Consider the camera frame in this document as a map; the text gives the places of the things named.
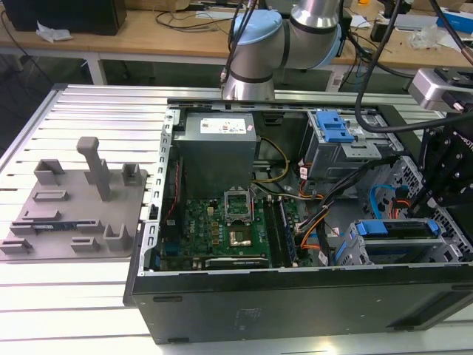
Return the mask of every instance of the green motherboard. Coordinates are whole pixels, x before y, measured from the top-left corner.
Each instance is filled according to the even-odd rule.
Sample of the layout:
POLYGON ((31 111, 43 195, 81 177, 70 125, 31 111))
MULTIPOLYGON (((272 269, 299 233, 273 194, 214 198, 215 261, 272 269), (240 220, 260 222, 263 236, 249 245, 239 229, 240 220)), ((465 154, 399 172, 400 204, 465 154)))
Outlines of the green motherboard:
MULTIPOLYGON (((246 199, 232 199, 228 212, 249 213, 250 220, 229 223, 225 216, 225 199, 187 200, 183 211, 183 235, 178 246, 167 243, 163 265, 166 265, 167 270, 196 269, 200 268, 196 265, 199 260, 236 257, 264 258, 270 267, 279 266, 277 258, 271 256, 271 251, 275 254, 275 244, 284 246, 287 243, 286 237, 278 236, 280 241, 277 241, 274 235, 274 216, 277 219, 281 215, 279 204, 279 201, 269 203, 263 199, 254 199, 248 211, 246 199), (270 216, 268 209, 274 212, 270 216)), ((284 210, 288 230, 293 233, 295 223, 299 222, 296 201, 285 200, 284 210)))

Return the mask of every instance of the power cable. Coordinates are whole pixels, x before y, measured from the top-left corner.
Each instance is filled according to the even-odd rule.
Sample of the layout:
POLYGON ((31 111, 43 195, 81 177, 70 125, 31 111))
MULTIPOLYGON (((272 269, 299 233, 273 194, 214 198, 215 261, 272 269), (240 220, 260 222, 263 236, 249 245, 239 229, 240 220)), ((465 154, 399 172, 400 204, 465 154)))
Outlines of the power cable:
POLYGON ((5 10, 3 10, 0 14, 0 20, 1 20, 1 24, 3 24, 3 27, 5 28, 5 31, 7 31, 7 34, 8 36, 10 37, 10 39, 13 41, 13 43, 20 49, 20 51, 23 52, 23 54, 26 55, 26 57, 31 60, 31 62, 33 63, 33 65, 36 67, 36 69, 38 69, 38 71, 48 80, 48 82, 53 85, 54 83, 52 82, 52 80, 50 79, 50 77, 42 70, 42 68, 39 67, 39 65, 33 60, 33 57, 31 55, 29 55, 27 53, 26 50, 23 49, 23 47, 15 40, 15 38, 12 36, 12 34, 10 33, 10 31, 8 30, 8 27, 6 25, 6 22, 5 22, 5 15, 7 15, 7 13, 5 12, 5 10))

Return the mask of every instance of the warning sticker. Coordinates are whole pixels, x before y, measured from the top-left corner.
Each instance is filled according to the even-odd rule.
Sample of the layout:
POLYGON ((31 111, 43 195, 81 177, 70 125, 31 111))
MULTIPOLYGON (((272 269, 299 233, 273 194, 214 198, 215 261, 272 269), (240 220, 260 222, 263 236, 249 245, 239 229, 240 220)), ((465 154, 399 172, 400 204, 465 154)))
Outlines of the warning sticker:
POLYGON ((203 118, 200 121, 200 133, 244 135, 246 134, 245 119, 203 118))

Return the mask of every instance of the blue cable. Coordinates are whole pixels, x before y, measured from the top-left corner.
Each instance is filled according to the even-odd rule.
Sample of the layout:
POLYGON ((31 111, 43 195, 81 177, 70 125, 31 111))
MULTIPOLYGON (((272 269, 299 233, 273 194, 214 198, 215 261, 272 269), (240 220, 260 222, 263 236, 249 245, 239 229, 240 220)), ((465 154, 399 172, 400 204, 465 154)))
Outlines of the blue cable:
POLYGON ((378 204, 376 203, 376 189, 384 187, 385 189, 390 189, 390 190, 396 190, 396 188, 392 185, 386 185, 386 184, 379 184, 379 185, 374 185, 370 189, 370 202, 371 202, 371 208, 372 211, 375 213, 376 218, 379 220, 381 219, 381 212, 379 212, 378 204))

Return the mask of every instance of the computer tower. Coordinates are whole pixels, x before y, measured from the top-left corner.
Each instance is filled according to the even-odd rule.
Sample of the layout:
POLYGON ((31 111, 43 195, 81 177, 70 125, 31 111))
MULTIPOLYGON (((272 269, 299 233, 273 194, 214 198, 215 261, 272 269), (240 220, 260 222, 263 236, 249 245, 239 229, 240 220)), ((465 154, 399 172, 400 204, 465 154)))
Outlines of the computer tower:
POLYGON ((57 30, 114 36, 126 18, 125 0, 4 0, 8 18, 18 31, 40 24, 57 30))

